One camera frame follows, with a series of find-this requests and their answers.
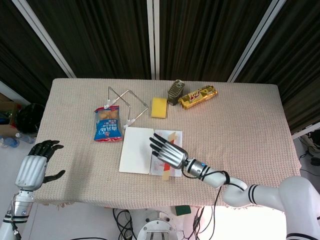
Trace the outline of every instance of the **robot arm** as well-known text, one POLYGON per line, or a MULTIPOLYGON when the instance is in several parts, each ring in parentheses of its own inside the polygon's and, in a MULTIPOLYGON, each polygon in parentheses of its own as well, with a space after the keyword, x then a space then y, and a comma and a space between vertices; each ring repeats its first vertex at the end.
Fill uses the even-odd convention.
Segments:
POLYGON ((22 160, 15 185, 20 189, 14 195, 11 204, 4 216, 0 227, 0 239, 20 240, 34 203, 34 191, 42 184, 62 177, 66 172, 60 171, 57 175, 45 176, 48 162, 57 149, 59 141, 47 140, 36 144, 30 153, 22 160))
POLYGON ((217 171, 205 163, 189 158, 188 153, 161 136, 150 138, 152 152, 159 160, 175 169, 181 169, 187 178, 199 179, 219 188, 228 185, 223 201, 231 207, 240 208, 259 205, 285 212, 287 240, 320 240, 320 195, 305 178, 286 178, 278 188, 261 185, 248 187, 243 181, 229 177, 225 171, 217 171), (193 177, 184 173, 186 170, 193 177))

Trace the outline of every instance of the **tin can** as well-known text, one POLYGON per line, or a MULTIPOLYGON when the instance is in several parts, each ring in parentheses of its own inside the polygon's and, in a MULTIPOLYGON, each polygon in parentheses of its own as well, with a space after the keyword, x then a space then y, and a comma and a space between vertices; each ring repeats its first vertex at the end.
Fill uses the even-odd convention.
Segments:
POLYGON ((185 83, 180 79, 174 81, 172 86, 168 91, 168 103, 172 106, 176 105, 179 102, 179 98, 181 98, 184 91, 185 83))

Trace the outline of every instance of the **gold wrapper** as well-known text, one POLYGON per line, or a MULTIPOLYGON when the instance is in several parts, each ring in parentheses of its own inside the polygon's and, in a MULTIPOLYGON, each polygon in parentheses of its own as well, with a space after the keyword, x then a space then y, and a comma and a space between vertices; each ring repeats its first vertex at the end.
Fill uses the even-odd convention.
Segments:
POLYGON ((179 98, 179 103, 181 103, 184 109, 189 109, 196 104, 213 98, 217 94, 218 91, 214 88, 214 86, 207 85, 182 96, 179 98))

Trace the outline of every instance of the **table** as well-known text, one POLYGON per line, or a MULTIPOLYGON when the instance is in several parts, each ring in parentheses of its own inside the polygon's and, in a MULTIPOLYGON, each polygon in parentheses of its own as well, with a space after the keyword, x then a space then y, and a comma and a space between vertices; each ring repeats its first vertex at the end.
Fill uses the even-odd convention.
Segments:
MULTIPOLYGON (((40 203, 91 203, 140 209, 160 206, 212 206, 217 189, 196 179, 119 172, 123 142, 94 142, 94 110, 102 107, 108 86, 131 89, 149 106, 152 97, 167 97, 173 81, 59 78, 52 84, 37 142, 60 140, 47 175, 66 170, 59 180, 42 185, 40 203)), ((278 88, 272 84, 186 82, 184 93, 214 85, 218 95, 188 110, 167 108, 167 118, 151 118, 151 107, 132 127, 183 131, 182 146, 217 170, 248 185, 276 187, 299 175, 296 155, 278 88)), ((122 114, 126 112, 120 106, 122 114)), ((218 205, 224 205, 220 197, 218 205)))

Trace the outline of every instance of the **black cable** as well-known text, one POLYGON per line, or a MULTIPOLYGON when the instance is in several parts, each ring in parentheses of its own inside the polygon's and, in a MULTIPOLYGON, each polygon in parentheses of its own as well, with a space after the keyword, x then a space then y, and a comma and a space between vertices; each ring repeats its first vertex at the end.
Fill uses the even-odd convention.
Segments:
POLYGON ((198 226, 198 223, 200 222, 200 221, 198 221, 198 213, 199 213, 199 210, 200 210, 200 208, 198 208, 198 210, 196 211, 196 214, 195 214, 195 216, 194 216, 194 219, 193 219, 193 224, 192 224, 192 233, 190 234, 190 236, 189 237, 186 237, 185 236, 185 232, 184 231, 182 231, 182 233, 183 233, 183 238, 181 239, 181 240, 183 240, 183 239, 187 239, 187 240, 189 240, 193 235, 194 235, 194 238, 195 238, 195 240, 197 240, 197 233, 196 233, 196 228, 197 228, 197 226, 198 226))
POLYGON ((299 160, 300 159, 303 159, 305 156, 307 156, 308 154, 307 153, 305 153, 305 154, 302 154, 300 157, 299 157, 299 160))
POLYGON ((196 240, 200 240, 199 237, 198 237, 198 234, 199 234, 199 231, 200 231, 200 228, 201 228, 200 221, 201 221, 201 218, 202 218, 202 214, 204 213, 204 209, 205 209, 205 207, 203 206, 202 209, 201 209, 201 212, 200 212, 200 216, 196 215, 196 218, 197 218, 196 226, 194 226, 194 229, 195 229, 194 235, 195 235, 196 240))
MULTIPOLYGON (((14 221, 11 222, 11 225, 12 225, 12 231, 18 231, 18 230, 17 230, 18 227, 17 227, 17 225, 15 224, 14 221)), ((17 233, 15 234, 15 238, 16 238, 16 240, 21 240, 21 235, 20 235, 19 232, 17 232, 17 233)))
POLYGON ((108 240, 108 239, 103 238, 103 237, 80 237, 80 238, 73 238, 73 239, 70 239, 70 240, 82 240, 82 239, 100 239, 100 240, 108 240))
POLYGON ((120 240, 120 237, 122 237, 124 240, 131 240, 132 238, 137 239, 137 237, 135 236, 134 233, 134 228, 133 228, 133 222, 132 222, 132 218, 131 218, 131 214, 130 212, 126 209, 126 210, 121 210, 117 215, 116 215, 116 209, 113 208, 112 209, 112 214, 113 214, 113 218, 116 222, 116 226, 120 231, 118 240, 120 240), (125 218, 128 220, 126 213, 129 214, 129 220, 127 221, 127 223, 125 225, 120 224, 119 222, 119 216, 121 214, 124 213, 125 218), (129 238, 127 238, 127 232, 130 231, 132 233, 132 236, 130 236, 129 238))
POLYGON ((310 173, 310 174, 313 175, 313 176, 320 177, 320 175, 316 175, 316 174, 314 174, 314 173, 312 173, 312 172, 310 172, 310 171, 308 171, 308 170, 305 170, 305 169, 300 169, 300 171, 305 171, 305 172, 307 172, 307 173, 310 173))
POLYGON ((211 220, 212 220, 212 216, 213 216, 213 213, 214 213, 214 209, 213 207, 211 206, 211 217, 210 217, 210 221, 209 223, 207 224, 207 226, 200 232, 200 234, 202 234, 205 230, 207 230, 207 228, 209 227, 210 223, 211 223, 211 220))
POLYGON ((204 178, 204 177, 206 177, 206 176, 209 176, 209 175, 211 175, 211 174, 217 174, 217 173, 225 174, 224 171, 212 171, 212 172, 206 173, 206 174, 201 175, 201 176, 188 176, 188 175, 185 174, 184 169, 185 169, 185 166, 182 165, 182 167, 181 167, 182 175, 185 176, 185 177, 188 178, 188 179, 202 179, 202 178, 204 178))
POLYGON ((215 234, 215 229, 216 229, 216 205, 217 205, 219 194, 221 192, 221 188, 222 188, 222 186, 219 188, 218 194, 216 195, 216 198, 215 198, 215 201, 214 201, 214 206, 213 206, 213 230, 212 230, 211 237, 209 239, 212 239, 212 237, 215 234))

